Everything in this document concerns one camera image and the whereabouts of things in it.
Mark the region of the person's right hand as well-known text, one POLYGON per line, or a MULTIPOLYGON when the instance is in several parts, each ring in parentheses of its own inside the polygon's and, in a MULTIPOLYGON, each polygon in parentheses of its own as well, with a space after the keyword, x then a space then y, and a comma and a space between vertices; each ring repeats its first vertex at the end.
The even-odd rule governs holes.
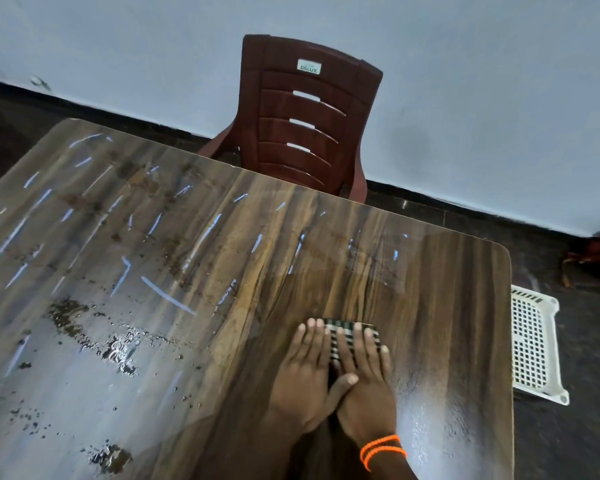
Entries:
POLYGON ((362 448, 396 434, 397 404, 391 379, 378 380, 355 374, 359 381, 341 400, 337 416, 345 434, 362 448))

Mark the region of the person's left hand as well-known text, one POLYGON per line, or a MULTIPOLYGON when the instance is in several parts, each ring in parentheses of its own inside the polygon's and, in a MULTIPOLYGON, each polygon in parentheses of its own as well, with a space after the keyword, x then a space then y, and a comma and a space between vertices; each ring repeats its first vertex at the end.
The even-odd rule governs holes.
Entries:
POLYGON ((322 319, 298 325, 273 382, 266 421, 298 439, 313 431, 339 403, 328 402, 331 332, 322 319))

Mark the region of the person's right forearm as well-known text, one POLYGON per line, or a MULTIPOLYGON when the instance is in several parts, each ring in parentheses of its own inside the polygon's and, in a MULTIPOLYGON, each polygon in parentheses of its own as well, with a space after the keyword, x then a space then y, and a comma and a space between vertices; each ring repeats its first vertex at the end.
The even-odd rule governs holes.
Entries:
POLYGON ((365 453, 363 465, 369 480, 418 480, 400 446, 376 445, 365 453))

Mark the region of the person's left forearm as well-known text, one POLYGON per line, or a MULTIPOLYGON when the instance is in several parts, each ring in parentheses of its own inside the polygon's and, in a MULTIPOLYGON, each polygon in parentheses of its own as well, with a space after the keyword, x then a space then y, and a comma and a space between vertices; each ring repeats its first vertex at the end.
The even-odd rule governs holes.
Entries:
POLYGON ((332 453, 325 424, 298 439, 270 438, 258 451, 251 480, 331 480, 332 453))

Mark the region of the white plastic lattice basket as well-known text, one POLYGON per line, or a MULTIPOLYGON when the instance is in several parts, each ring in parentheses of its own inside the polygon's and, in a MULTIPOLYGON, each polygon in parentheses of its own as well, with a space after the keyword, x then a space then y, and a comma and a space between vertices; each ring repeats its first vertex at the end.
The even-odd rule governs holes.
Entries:
POLYGON ((512 386, 517 392, 570 404, 560 373, 556 298, 511 286, 512 386))

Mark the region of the brown plastic chair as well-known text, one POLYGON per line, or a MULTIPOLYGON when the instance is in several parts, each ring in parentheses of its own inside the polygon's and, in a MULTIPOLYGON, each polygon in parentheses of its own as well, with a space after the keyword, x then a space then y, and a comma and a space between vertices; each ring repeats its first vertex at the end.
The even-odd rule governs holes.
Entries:
POLYGON ((198 155, 237 152, 244 169, 364 203, 361 140, 382 78, 333 48, 247 34, 237 113, 198 155), (298 71, 298 59, 321 63, 320 75, 298 71))

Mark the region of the dark red furniture piece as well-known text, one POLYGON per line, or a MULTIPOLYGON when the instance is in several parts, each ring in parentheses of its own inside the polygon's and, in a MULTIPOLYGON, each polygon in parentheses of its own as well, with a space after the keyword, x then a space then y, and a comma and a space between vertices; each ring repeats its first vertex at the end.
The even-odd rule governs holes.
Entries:
POLYGON ((600 289, 600 232, 569 247, 561 258, 560 280, 568 289, 600 289))

